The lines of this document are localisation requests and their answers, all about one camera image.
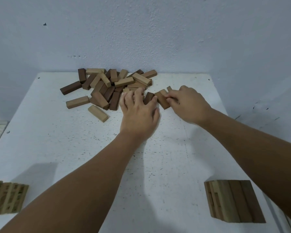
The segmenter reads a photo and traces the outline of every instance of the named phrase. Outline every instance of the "stack of wooden blocks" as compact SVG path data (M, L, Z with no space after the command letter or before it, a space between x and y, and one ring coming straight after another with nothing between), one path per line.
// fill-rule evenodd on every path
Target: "stack of wooden blocks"
M225 222L265 223L249 180L214 180L204 185L212 217Z
M0 181L0 214L20 212L28 187L25 184Z
M79 81L61 88L61 92L66 95L79 88L85 90L93 88L91 98L83 96L67 101L67 108L71 109L80 105L92 103L93 105L88 108L88 111L102 122L105 122L109 116L101 109L117 110L122 92L135 91L138 88L147 89L153 84L151 78L156 76L157 72L151 70L144 73L142 70L137 70L127 76L127 70L118 72L116 69L109 69L108 71L105 69L78 69L78 74ZM147 104L154 95L156 95L163 109L167 109L170 105L164 97L165 94L167 94L166 90L161 90L155 94L148 92L144 98L144 104Z

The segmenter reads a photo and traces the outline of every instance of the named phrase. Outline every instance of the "forearm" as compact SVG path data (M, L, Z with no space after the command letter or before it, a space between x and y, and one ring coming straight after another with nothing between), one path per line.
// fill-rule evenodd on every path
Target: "forearm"
M0 232L98 232L140 143L120 133L95 157L43 192Z
M291 143L212 110L201 126L233 156L248 176L291 217Z

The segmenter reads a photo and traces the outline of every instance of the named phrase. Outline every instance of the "left hand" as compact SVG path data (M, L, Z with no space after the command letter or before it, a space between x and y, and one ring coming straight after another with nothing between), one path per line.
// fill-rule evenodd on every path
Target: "left hand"
M120 98L123 120L120 133L138 139L140 142L147 140L153 134L159 122L159 109L156 107L157 96L145 105L141 93L143 88L138 88L135 93L124 93Z

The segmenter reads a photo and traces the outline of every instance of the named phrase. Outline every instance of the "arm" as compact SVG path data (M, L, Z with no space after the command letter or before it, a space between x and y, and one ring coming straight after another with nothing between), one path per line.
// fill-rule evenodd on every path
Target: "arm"
M120 99L123 120L120 133L87 163L48 188L0 233L98 232L118 190L122 175L140 144L159 121L157 97L147 105L142 90L124 93Z
M182 86L166 97L179 117L212 134L257 186L291 218L291 143L212 109L192 88Z

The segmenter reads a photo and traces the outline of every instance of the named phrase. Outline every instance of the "white tabletop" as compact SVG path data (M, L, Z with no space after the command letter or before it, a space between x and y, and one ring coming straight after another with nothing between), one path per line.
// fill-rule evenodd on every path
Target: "white tabletop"
M59 89L77 79L77 73L38 74L0 139L0 180L30 185L25 206L119 132L120 109L107 111L110 118L102 123L88 112L90 104L66 108L65 101L90 95L83 89L62 95ZM183 84L226 113L208 74L158 74L148 91ZM279 232L255 184L266 224L226 223L210 216L204 181L249 178L204 129L182 121L171 108L160 107L160 112L159 126L129 162L100 232ZM0 228L13 216L0 215Z

